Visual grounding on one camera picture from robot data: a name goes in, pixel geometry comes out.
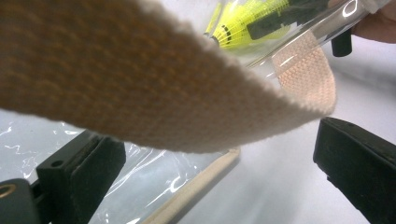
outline beige webbing strap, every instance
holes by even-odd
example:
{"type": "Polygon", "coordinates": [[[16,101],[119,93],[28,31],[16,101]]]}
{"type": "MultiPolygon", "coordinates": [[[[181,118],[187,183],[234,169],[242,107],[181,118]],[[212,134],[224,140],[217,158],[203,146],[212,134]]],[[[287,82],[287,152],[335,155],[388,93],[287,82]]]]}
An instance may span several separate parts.
{"type": "Polygon", "coordinates": [[[183,186],[163,206],[146,218],[143,224],[170,223],[189,203],[208,187],[239,157],[240,149],[230,149],[227,154],[212,162],[198,176],[183,186]]]}
{"type": "Polygon", "coordinates": [[[0,107],[142,146],[216,151],[329,114],[329,69],[289,79],[309,64],[277,90],[148,0],[0,2],[0,107]]]}

